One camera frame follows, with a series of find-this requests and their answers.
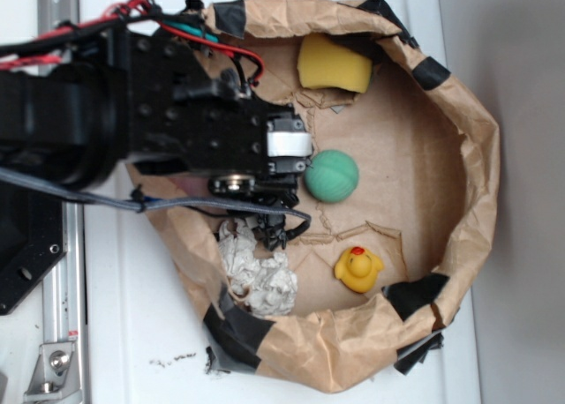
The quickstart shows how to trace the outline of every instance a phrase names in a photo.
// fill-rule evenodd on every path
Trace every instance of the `brown paper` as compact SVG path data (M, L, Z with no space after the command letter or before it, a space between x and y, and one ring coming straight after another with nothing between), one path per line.
M400 29L380 16L328 0L247 0L245 9L246 37L230 41L264 59L267 73L258 95L292 102L316 152L342 150L360 169L358 188L342 203L320 203L300 188L298 209L313 223L287 250L298 276L297 303L291 315L272 318L257 373L338 392L453 319L492 246L498 126L454 76L423 91L411 71L426 56L401 42ZM215 29L213 7L205 15ZM301 88L296 61L301 36L310 32L373 34L389 59L375 70L366 94ZM213 76L230 65L217 56L201 61ZM336 113L330 107L337 104L346 107ZM164 178L134 171L132 177L148 195L182 193ZM203 317L227 282L213 235L218 222L184 208L148 217ZM289 218L291 226L297 223ZM364 295L333 278L339 255L355 245L385 264L377 285ZM447 285L433 305L402 321L381 287L430 272L447 275Z

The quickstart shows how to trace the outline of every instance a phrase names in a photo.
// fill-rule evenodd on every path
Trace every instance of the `red wire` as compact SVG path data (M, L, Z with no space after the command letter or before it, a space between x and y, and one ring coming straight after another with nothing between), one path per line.
M185 38L186 40L189 41L199 42L200 44L208 45L211 49L217 49L228 57L233 57L235 54L241 54L253 58L259 63L259 69L260 69L260 71L255 76L255 80L259 80L260 77L263 76L263 74L265 73L265 63L263 62L263 59L258 54L253 53L249 49L241 49L239 47L233 47L228 44L212 42L204 38L200 38L199 36L191 35L179 29L175 29L174 27L165 25L164 23L160 23L159 25L161 25L161 27L164 30L169 31L176 36L180 36L181 38Z
M44 40L47 38L52 38L54 36L69 34L73 31L73 29L81 29L84 27L98 25L100 23L107 22L109 20L117 19L121 15L127 16L133 10L137 10L139 11L139 13L145 15L151 9L151 6L152 4L149 2L149 0L130 0L127 3L115 3L110 5L98 19L93 19L93 20L89 20L88 22L80 23L76 25L76 27L61 26L58 29L55 29L54 31L47 32L46 34L38 36L36 40L37 41ZM233 47L228 44L212 42L205 38L188 34L184 31L165 25L163 23L159 23L159 25L166 31L176 36L185 38L186 40L189 41L194 41L200 44L207 45L211 49L217 49L218 51L222 52L224 55L230 58L234 58L236 55L247 56L251 58L259 66L257 74L254 76L253 79L254 82L259 80L265 72L265 64L263 63L261 57L258 54L253 53L248 49L241 49L239 47ZM11 62L6 62L4 64L0 63L0 70L5 71L5 70L13 69L15 67L28 66L32 64L58 64L58 63L61 63L61 57L58 56L45 55L45 56L23 57L17 60L13 60Z
M11 60L10 62L0 63L0 71L9 71L11 69L16 69L18 67L24 67L24 66L32 66L39 64L60 64L60 63L61 63L60 56L52 56L49 54L46 54L44 56L22 57L17 60Z

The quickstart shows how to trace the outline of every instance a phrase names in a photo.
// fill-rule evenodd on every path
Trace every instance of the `paper bag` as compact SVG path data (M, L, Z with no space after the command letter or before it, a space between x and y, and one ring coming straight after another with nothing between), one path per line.
M315 152L339 149L358 163L359 186L323 204L300 188L311 228L290 242L298 297L289 316L260 319L234 304L214 233L218 221L186 208L147 215L224 369L339 392L396 363L406 372L441 341L491 250L499 184L499 130L477 99L419 49L383 0L238 0L204 10L224 41L265 61L260 98L292 103ZM375 62L366 94L305 90L297 58L309 33L360 49ZM201 58L211 76L230 67ZM344 106L341 111L335 106ZM183 196L169 179L134 182L147 195ZM291 218L288 223L296 223ZM360 295L334 279L340 253L363 246L385 270Z

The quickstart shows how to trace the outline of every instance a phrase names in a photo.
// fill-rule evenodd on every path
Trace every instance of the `gray cable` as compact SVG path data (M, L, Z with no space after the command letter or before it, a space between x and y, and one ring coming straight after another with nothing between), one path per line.
M300 219L310 221L312 218L309 214L299 212L286 207L261 206L258 204L247 203L245 201L237 201L227 198L174 198L174 199L157 199L156 201L148 201L140 203L137 201L116 199L96 195L90 192L70 191L65 187L40 179L39 177L25 175L7 168L0 168L0 181L12 183L22 188L43 192L49 195L62 198L66 201L79 201L83 204L101 204L111 206L120 210L130 210L134 212L143 212L150 210L161 210L174 206L210 206L222 208L224 210L237 210L240 212L259 213L259 214L289 214Z

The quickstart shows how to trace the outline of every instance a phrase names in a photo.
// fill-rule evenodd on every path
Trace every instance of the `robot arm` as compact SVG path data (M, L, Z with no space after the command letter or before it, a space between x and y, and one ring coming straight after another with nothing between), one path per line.
M127 29L147 19L168 34ZM0 166L83 191L126 161L145 175L207 177L220 198L294 207L312 153L304 123L292 106L252 92L263 71L259 56L187 31L205 32L197 12L166 15L153 0L131 0L96 21L0 48L18 55L0 64ZM228 55L237 70L211 79L194 55L202 47ZM249 79L240 58L257 65ZM59 60L43 77L10 71ZM258 214L270 250L307 228L284 225L283 215Z

